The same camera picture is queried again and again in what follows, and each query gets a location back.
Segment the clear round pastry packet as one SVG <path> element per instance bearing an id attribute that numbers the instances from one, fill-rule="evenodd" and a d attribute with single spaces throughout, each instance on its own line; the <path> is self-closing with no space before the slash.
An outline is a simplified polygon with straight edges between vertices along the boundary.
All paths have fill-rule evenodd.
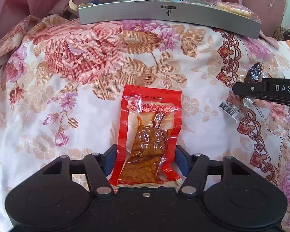
<path id="1" fill-rule="evenodd" d="M 261 23 L 261 19 L 249 8 L 237 4 L 237 3 L 230 3 L 230 2 L 215 2 L 215 6 L 219 9 L 228 11 L 233 14 L 237 14 L 240 16 L 244 16 L 246 18 L 252 19 Z"/>

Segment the red dried tofu packet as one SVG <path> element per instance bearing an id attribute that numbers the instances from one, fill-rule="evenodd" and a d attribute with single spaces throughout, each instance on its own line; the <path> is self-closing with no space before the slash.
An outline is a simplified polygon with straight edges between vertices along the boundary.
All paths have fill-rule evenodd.
<path id="1" fill-rule="evenodd" d="M 179 188 L 172 169 L 182 127 L 180 91 L 125 85 L 116 162 L 109 179 L 115 188 Z"/>

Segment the dark foil candy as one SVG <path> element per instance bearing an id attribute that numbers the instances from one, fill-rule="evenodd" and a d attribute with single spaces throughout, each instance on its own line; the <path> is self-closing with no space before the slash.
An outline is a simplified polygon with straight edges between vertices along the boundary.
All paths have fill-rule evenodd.
<path id="1" fill-rule="evenodd" d="M 262 76 L 263 65 L 260 62 L 257 62 L 252 65 L 252 67 L 247 71 L 247 74 L 244 78 L 244 82 L 248 83 L 257 83 L 259 82 Z"/>

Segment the floral pink bed quilt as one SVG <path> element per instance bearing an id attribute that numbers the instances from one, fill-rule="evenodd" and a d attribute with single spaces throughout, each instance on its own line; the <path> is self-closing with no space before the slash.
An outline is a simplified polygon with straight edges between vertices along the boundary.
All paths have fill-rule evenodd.
<path id="1" fill-rule="evenodd" d="M 275 49 L 205 26 L 158 20 L 82 25 L 28 16 L 0 40 L 0 231 L 6 195 L 56 157 L 81 159 L 117 142 L 124 85 L 182 93 L 177 143 L 220 160 L 230 155 L 279 187 L 290 230 L 290 108 L 256 100 L 237 122 L 219 109 L 253 64 L 290 78 L 290 47 Z"/>

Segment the clear barcode wrapper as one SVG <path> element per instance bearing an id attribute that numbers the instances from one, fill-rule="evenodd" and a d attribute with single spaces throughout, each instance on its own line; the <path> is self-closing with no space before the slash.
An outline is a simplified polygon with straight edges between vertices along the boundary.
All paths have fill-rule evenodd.
<path id="1" fill-rule="evenodd" d="M 219 104 L 219 109 L 222 110 L 225 114 L 234 119 L 237 123 L 240 123 L 248 110 L 252 106 L 253 100 L 250 98 L 243 98 L 237 104 L 233 104 L 230 100 L 226 100 Z"/>

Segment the grey snack box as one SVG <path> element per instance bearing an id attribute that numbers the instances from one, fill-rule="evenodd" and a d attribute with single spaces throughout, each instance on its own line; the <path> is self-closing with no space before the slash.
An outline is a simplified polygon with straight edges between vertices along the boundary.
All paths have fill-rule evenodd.
<path id="1" fill-rule="evenodd" d="M 164 20 L 214 27 L 258 38 L 261 23 L 201 0 L 94 0 L 78 6 L 82 24 L 113 20 Z"/>

